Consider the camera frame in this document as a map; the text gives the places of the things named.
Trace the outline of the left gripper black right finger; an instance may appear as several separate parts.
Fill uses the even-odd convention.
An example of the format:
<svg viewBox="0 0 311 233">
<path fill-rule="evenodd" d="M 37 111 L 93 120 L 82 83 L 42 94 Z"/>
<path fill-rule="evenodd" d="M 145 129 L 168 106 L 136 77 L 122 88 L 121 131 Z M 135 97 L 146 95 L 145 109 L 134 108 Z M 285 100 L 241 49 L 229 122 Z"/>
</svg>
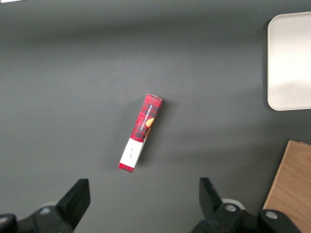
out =
<svg viewBox="0 0 311 233">
<path fill-rule="evenodd" d="M 204 215 L 193 233 L 236 233 L 242 222 L 242 209 L 224 203 L 209 178 L 200 178 L 199 203 Z"/>
</svg>

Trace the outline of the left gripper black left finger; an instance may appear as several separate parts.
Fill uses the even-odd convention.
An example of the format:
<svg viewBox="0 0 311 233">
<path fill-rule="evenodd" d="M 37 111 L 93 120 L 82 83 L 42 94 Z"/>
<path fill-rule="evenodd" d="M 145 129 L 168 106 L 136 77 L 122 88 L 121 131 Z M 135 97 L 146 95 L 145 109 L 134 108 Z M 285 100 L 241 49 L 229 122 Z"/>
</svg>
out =
<svg viewBox="0 0 311 233">
<path fill-rule="evenodd" d="M 17 222 L 19 233 L 72 233 L 90 205 L 89 180 L 79 179 L 55 204 Z"/>
</svg>

